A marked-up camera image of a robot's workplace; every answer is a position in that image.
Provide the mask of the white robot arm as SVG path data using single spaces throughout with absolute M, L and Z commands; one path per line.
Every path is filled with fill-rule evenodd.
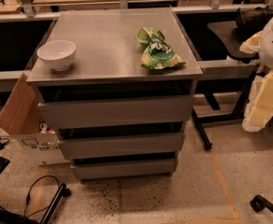
M 264 129 L 273 117 L 273 17 L 262 31 L 243 42 L 239 50 L 257 52 L 261 66 L 270 69 L 264 77 L 255 77 L 245 108 L 242 127 L 255 133 Z

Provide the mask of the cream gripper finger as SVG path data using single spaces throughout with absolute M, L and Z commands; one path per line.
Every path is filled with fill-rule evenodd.
M 251 84 L 242 128 L 256 133 L 264 129 L 273 118 L 273 71 L 264 77 L 256 76 Z

